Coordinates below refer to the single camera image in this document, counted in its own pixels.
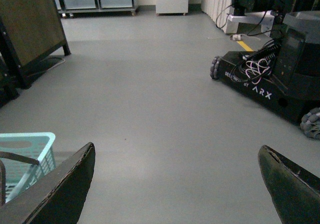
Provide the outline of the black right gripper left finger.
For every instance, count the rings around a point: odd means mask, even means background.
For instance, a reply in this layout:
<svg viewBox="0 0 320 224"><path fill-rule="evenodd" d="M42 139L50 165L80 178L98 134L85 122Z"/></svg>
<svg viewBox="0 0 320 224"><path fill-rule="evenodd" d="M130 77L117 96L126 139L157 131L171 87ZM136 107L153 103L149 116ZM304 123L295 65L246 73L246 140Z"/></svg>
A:
<svg viewBox="0 0 320 224"><path fill-rule="evenodd" d="M0 208L2 224L76 224L94 175L92 142Z"/></svg>

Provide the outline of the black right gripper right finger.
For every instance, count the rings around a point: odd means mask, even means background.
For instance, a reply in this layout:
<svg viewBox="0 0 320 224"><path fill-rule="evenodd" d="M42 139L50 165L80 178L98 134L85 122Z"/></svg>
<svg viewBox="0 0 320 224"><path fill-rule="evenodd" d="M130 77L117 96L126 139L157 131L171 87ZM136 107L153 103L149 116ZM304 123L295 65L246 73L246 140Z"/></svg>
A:
<svg viewBox="0 0 320 224"><path fill-rule="evenodd" d="M320 222L320 178L263 145L258 164L264 184L283 224Z"/></svg>

